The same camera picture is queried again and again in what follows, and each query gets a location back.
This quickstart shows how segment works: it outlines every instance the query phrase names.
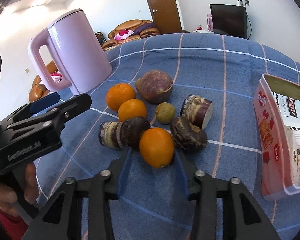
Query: brown leather sofa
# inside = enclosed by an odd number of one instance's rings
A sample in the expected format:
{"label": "brown leather sofa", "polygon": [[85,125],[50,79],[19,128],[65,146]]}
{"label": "brown leather sofa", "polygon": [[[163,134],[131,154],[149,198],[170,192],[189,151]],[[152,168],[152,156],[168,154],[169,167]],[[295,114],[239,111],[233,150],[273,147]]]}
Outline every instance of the brown leather sofa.
{"label": "brown leather sofa", "polygon": [[[121,23],[116,28],[114,28],[113,31],[111,31],[108,35],[109,41],[104,43],[102,45],[103,50],[107,50],[110,47],[118,45],[118,41],[114,39],[114,36],[116,36],[120,31],[122,30],[132,30],[134,31],[137,27],[140,25],[143,25],[145,23],[152,23],[152,21],[149,20],[130,20],[124,23]],[[148,28],[140,33],[140,35],[131,35],[124,41],[131,41],[136,39],[143,39],[150,36],[160,35],[160,32],[157,28]]]}
{"label": "brown leather sofa", "polygon": [[[51,61],[47,65],[47,69],[50,74],[58,71],[58,68],[53,61]],[[36,101],[36,100],[40,99],[41,97],[45,97],[50,92],[46,88],[46,86],[43,84],[40,84],[40,82],[41,82],[41,78],[39,77],[39,75],[37,75],[32,83],[32,87],[31,87],[31,90],[29,93],[29,101],[30,102]]]}

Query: pink electric kettle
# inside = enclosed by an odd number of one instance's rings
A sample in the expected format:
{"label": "pink electric kettle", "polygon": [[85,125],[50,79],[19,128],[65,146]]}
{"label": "pink electric kettle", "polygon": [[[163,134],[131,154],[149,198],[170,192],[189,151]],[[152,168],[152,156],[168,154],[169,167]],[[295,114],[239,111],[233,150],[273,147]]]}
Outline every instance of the pink electric kettle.
{"label": "pink electric kettle", "polygon": [[[63,76],[58,83],[51,78],[39,54],[43,45]],[[86,93],[112,71],[82,9],[67,12],[33,37],[28,53],[44,85],[53,92],[70,87],[74,95]]]}

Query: finger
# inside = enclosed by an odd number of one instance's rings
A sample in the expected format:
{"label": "finger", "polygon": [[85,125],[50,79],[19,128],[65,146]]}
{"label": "finger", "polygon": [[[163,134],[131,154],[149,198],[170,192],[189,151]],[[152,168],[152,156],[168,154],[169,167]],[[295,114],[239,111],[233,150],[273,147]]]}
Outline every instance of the finger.
{"label": "finger", "polygon": [[12,188],[0,183],[0,202],[14,203],[17,199],[17,195]]}
{"label": "finger", "polygon": [[11,216],[18,217],[18,211],[11,206],[11,204],[0,201],[0,209]]}
{"label": "finger", "polygon": [[37,173],[37,170],[34,166],[34,163],[29,163],[25,170],[25,180],[27,185],[31,187],[37,186],[37,180],[35,177],[35,174]]}
{"label": "finger", "polygon": [[36,186],[31,187],[31,186],[27,186],[25,189],[25,200],[28,201],[30,204],[33,204],[37,198],[39,196],[39,189],[38,186],[36,184]]}

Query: black tv screen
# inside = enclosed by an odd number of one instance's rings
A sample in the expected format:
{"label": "black tv screen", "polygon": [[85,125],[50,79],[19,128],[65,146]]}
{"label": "black tv screen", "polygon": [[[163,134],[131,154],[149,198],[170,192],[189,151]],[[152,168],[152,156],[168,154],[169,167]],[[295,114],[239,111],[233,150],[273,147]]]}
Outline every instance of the black tv screen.
{"label": "black tv screen", "polygon": [[211,4],[213,31],[243,39],[248,39],[247,11],[243,6]]}

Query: power cord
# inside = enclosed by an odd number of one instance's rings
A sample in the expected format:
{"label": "power cord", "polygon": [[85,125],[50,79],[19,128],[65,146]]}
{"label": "power cord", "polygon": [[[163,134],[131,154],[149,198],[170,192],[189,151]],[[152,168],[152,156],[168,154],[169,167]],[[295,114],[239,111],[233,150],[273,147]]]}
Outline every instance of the power cord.
{"label": "power cord", "polygon": [[251,26],[251,22],[250,22],[250,19],[249,19],[249,16],[248,16],[248,14],[247,14],[247,17],[248,17],[249,24],[250,24],[250,35],[249,35],[249,38],[248,38],[248,39],[250,39],[250,37],[251,37],[251,34],[252,34],[252,26]]}

